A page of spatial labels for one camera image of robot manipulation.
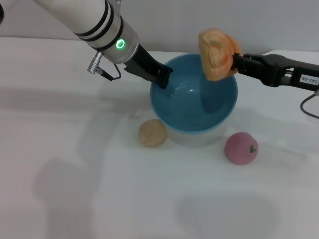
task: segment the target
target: orange toy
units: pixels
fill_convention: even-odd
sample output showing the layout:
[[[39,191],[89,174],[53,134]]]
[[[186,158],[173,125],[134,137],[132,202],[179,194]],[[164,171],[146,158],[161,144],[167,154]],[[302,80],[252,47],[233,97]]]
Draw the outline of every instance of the orange toy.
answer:
[[[232,76],[233,54],[242,55],[240,44],[231,36],[217,28],[211,28],[199,35],[199,51],[207,79],[218,81]]]

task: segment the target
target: metal connector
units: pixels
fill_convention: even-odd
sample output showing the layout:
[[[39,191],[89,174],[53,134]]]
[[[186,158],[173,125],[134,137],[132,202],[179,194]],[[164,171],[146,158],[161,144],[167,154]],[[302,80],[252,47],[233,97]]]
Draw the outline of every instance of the metal connector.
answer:
[[[90,72],[91,74],[95,74],[95,72],[99,68],[99,64],[101,62],[102,56],[103,56],[103,53],[99,51],[95,54],[95,57],[92,59],[89,65],[88,72]]]

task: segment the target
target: pink ball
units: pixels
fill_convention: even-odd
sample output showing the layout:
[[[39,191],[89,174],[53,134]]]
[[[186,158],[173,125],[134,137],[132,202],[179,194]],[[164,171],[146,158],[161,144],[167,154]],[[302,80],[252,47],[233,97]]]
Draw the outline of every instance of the pink ball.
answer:
[[[225,145],[227,158],[237,165],[251,163],[256,158],[257,153],[258,143],[249,133],[233,134]]]

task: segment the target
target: white table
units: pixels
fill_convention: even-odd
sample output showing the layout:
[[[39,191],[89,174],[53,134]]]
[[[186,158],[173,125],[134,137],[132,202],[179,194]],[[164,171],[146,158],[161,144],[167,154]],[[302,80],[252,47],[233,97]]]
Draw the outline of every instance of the white table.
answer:
[[[318,239],[319,120],[299,109],[311,92],[236,75],[219,140],[171,133],[148,149],[137,130],[155,117],[150,83],[123,67],[114,82],[90,75],[93,56],[81,41],[0,38],[1,239]],[[239,131],[260,143],[247,166],[223,154]]]

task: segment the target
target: white wall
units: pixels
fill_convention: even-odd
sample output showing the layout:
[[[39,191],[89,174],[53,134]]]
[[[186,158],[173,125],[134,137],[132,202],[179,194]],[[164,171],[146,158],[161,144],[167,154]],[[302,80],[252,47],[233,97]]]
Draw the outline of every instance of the white wall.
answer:
[[[198,33],[217,26],[249,53],[319,51],[318,0],[123,0],[122,15],[148,50],[197,51]],[[0,36],[77,39],[32,0],[17,3]]]

